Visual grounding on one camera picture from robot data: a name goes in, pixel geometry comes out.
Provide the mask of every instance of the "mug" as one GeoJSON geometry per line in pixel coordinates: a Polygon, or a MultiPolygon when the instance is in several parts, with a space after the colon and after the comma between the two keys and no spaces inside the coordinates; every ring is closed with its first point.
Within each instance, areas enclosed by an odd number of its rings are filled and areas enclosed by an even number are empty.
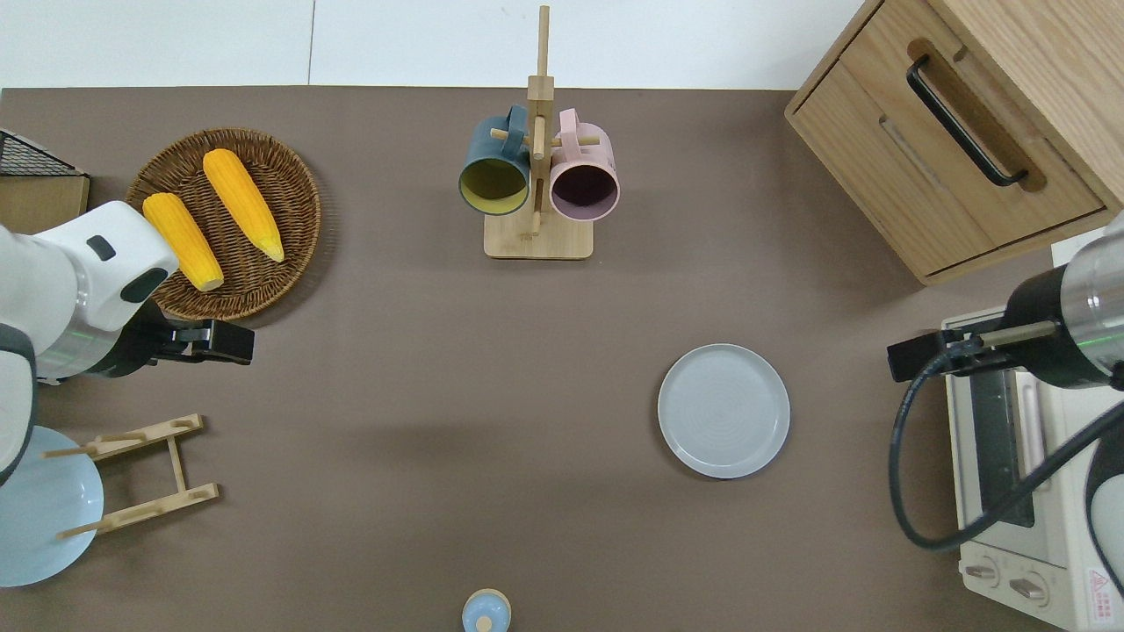
{"type": "Polygon", "coordinates": [[[605,130],[578,120],[573,108],[559,114],[562,147],[551,156],[551,206],[570,219],[593,222],[620,200],[613,145],[605,130]],[[579,136],[597,136],[597,145],[579,145],[579,136]]]}
{"type": "Polygon", "coordinates": [[[523,106],[511,106],[506,118],[492,116],[477,125],[460,179],[461,197],[469,206],[487,215],[507,215],[527,201],[531,155],[523,144],[526,135],[523,106]],[[507,132],[507,138],[492,138],[492,128],[507,132]]]}

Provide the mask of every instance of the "pink mug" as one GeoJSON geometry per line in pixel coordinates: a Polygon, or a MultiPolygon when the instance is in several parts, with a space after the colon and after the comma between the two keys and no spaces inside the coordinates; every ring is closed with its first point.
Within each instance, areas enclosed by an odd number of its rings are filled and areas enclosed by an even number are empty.
{"type": "Polygon", "coordinates": [[[617,207],[620,182],[613,144],[605,130],[578,120],[573,108],[559,114],[562,146],[551,155],[551,206],[570,219],[593,222],[617,207]],[[596,145],[579,145],[579,136],[595,136],[596,145]]]}

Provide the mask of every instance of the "round woven tray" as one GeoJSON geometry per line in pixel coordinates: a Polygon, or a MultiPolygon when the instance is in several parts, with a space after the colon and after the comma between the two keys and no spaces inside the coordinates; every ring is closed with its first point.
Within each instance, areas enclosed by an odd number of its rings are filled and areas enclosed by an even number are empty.
{"type": "Polygon", "coordinates": [[[152,193],[175,193],[199,224],[223,285],[208,292],[176,272],[153,292],[164,312],[187,319],[242,318],[273,305],[305,272],[320,234],[320,196],[300,156],[253,129],[205,129],[178,141],[140,170],[126,201],[138,211],[152,193]],[[224,147],[242,159],[273,213],[285,259],[278,263],[242,234],[203,174],[203,154],[224,147]]]}

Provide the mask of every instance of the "wooden box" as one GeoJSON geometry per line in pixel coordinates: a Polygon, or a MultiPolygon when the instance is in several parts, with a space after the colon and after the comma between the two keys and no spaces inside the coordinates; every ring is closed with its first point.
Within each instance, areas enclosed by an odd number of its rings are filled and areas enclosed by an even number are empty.
{"type": "Polygon", "coordinates": [[[934,283],[1121,210],[1121,0],[868,0],[786,116],[934,283]]]}

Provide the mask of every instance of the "dark teal mug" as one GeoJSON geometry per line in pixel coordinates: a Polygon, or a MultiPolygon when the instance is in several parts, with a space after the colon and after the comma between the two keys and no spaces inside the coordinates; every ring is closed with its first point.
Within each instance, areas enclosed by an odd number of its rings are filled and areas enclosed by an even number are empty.
{"type": "Polygon", "coordinates": [[[507,117],[488,117],[477,125],[460,180],[461,197],[469,206],[487,215],[507,215],[527,201],[531,152],[523,143],[526,135],[523,106],[511,106],[507,117]],[[493,138],[492,128],[507,132],[507,138],[493,138]]]}

